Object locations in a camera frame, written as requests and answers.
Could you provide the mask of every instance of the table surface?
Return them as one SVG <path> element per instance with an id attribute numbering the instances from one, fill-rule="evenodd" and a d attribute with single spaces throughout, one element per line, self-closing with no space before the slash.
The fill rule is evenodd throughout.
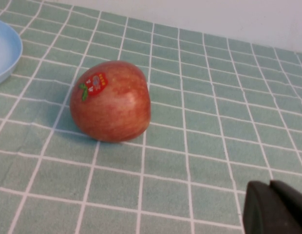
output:
<path id="1" fill-rule="evenodd" d="M 0 234 L 241 234 L 250 180 L 302 192 L 302 54 L 59 3 L 0 0 L 0 20 L 24 46 L 0 85 Z M 152 116 L 108 144 L 68 103 L 116 59 Z"/>

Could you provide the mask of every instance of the green tablecloth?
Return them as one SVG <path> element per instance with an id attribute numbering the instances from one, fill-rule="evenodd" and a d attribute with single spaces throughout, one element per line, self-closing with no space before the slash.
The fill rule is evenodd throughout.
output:
<path id="1" fill-rule="evenodd" d="M 250 180 L 302 192 L 302 54 L 57 3 L 0 0 L 0 20 L 24 46 L 0 85 L 0 234 L 240 234 Z M 68 102 L 115 59 L 152 117 L 107 144 Z"/>

